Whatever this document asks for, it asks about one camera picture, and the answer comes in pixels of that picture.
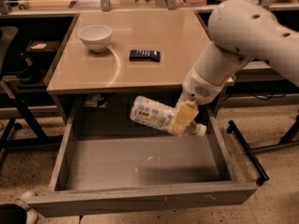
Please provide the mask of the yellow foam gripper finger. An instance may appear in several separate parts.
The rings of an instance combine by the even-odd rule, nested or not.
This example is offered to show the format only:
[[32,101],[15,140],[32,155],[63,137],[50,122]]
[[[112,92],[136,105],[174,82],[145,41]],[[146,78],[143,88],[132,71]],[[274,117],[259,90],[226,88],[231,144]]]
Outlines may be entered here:
[[175,106],[175,116],[171,121],[169,132],[173,135],[182,134],[198,113],[195,101],[180,97]]

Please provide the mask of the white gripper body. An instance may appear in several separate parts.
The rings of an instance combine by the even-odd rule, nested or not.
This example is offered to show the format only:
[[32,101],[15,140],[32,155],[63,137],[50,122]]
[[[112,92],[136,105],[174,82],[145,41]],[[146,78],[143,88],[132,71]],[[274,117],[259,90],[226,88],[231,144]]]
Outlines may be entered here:
[[194,67],[188,72],[182,83],[183,96],[199,105],[211,103],[222,89],[223,85],[215,86],[201,78]]

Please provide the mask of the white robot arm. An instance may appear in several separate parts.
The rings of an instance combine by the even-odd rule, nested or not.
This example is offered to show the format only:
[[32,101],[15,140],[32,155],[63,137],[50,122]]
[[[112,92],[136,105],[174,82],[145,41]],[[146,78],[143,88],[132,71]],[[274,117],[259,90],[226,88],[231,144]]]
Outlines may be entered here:
[[198,107],[211,103],[226,81],[253,59],[299,86],[299,34],[267,9],[246,0],[228,0],[212,11],[207,29],[211,42],[182,83],[169,126],[173,135],[183,134]]

